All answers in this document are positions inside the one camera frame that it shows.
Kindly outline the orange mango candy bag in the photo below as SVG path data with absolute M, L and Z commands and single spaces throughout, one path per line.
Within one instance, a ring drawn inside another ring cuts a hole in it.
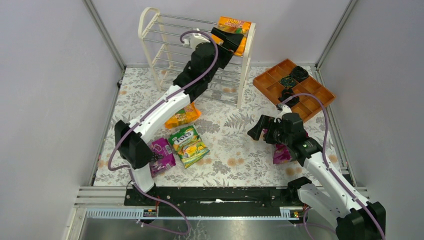
M 251 28 L 251 25 L 252 25 L 252 22 L 250 21 L 239 20 L 236 18 L 228 17 L 228 16 L 221 16 L 215 27 L 229 34 L 243 34 L 243 38 L 240 42 L 240 45 L 235 52 L 236 56 L 242 56 L 245 51 L 247 37 L 249 34 L 249 30 Z
M 177 111 L 171 118 L 169 118 L 164 126 L 167 129 L 176 128 L 181 125 L 194 122 L 201 116 L 201 112 L 196 108 L 194 103 L 190 103 L 184 108 Z

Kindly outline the green Fox's candy bag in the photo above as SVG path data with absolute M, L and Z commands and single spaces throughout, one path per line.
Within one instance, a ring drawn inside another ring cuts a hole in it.
M 210 152 L 194 125 L 183 127 L 174 132 L 169 136 L 168 142 L 178 155 L 185 169 L 198 162 Z

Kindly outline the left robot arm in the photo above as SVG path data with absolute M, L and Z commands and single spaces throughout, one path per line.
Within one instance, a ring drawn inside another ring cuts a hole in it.
M 141 193 L 150 191 L 155 183 L 150 161 L 153 151 L 148 146 L 157 130 L 177 111 L 191 104 L 209 86 L 218 69 L 224 69 L 237 52 L 244 35 L 213 27 L 210 33 L 189 30 L 179 37 L 183 45 L 193 48 L 190 60 L 172 85 L 140 116 L 115 126 L 115 152 L 128 162 L 132 184 Z

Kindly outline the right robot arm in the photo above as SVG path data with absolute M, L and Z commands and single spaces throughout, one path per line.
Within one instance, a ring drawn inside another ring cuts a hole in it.
M 340 240 L 384 240 L 386 210 L 379 202 L 371 203 L 336 171 L 324 148 L 304 129 L 297 113 L 275 118 L 261 115 L 247 134 L 255 141 L 285 145 L 290 156 L 322 185 L 319 190 L 306 177 L 288 183 L 292 197 L 297 197 L 320 214 L 335 230 Z

